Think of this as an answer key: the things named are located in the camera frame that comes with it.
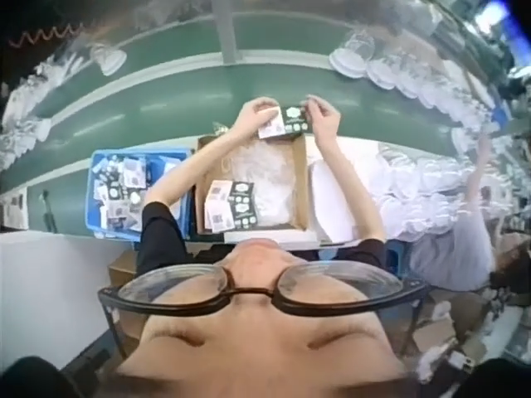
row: person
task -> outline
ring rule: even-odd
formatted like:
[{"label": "person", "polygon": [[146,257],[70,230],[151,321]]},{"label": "person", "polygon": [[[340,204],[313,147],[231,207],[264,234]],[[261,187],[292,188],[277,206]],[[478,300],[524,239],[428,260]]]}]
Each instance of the person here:
[{"label": "person", "polygon": [[498,220],[491,237],[481,210],[491,200],[490,188],[481,186],[490,148],[488,137],[481,136],[475,170],[468,177],[464,201],[452,229],[442,235],[426,234],[412,244],[410,271],[434,287],[476,291],[488,284],[490,273],[495,270],[503,218]]},{"label": "person", "polygon": [[[269,109],[275,106],[276,101],[269,98],[244,104],[228,132],[147,192],[139,276],[119,294],[122,305],[145,300],[137,310],[151,306],[152,312],[138,348],[103,383],[100,398],[378,398],[400,396],[400,391],[413,396],[407,369],[394,354],[374,312],[331,316],[339,311],[336,304],[327,315],[305,316],[322,310],[309,309],[312,303],[322,307],[368,299],[361,290],[327,276],[334,273],[330,268],[326,275],[316,276],[311,272],[317,272],[319,263],[301,265],[301,258],[263,239],[239,243],[215,265],[190,265],[191,256],[168,207],[215,162],[253,139],[257,129],[275,117],[276,111]],[[383,272],[386,233],[372,198],[339,148],[340,113],[313,95],[305,106],[315,142],[343,190],[361,236],[358,246],[340,252],[339,259],[350,262],[342,263],[337,275],[352,272],[345,264],[366,273],[371,269]],[[304,276],[307,269],[313,271]],[[148,287],[154,285],[156,293],[150,293]],[[231,296],[230,303],[221,304],[225,296],[213,298],[213,291]],[[278,292],[274,291],[311,304],[295,309],[294,302],[275,303]],[[216,308],[204,308],[206,303]],[[188,306],[178,308],[178,304]]]}]

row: plastic packaging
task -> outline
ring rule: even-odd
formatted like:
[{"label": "plastic packaging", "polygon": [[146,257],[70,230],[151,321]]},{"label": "plastic packaging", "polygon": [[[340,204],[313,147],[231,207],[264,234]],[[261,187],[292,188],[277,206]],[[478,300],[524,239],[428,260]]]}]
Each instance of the plastic packaging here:
[{"label": "plastic packaging", "polygon": [[231,153],[231,180],[254,182],[258,226],[289,223],[293,216],[295,169],[281,150],[264,141],[254,141]]}]

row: eyeglasses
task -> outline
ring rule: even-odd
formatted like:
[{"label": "eyeglasses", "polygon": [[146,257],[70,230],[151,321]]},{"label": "eyeglasses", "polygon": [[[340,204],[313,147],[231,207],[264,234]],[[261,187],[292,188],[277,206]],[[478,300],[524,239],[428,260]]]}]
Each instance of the eyeglasses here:
[{"label": "eyeglasses", "polygon": [[295,265],[286,269],[274,286],[237,286],[231,273],[220,265],[173,265],[144,274],[122,287],[102,289],[98,296],[112,332],[114,323],[108,308],[189,318],[215,313],[237,294],[263,294],[283,313],[326,318],[413,302],[423,299],[429,289],[421,279],[400,280],[377,267],[353,261]]}]

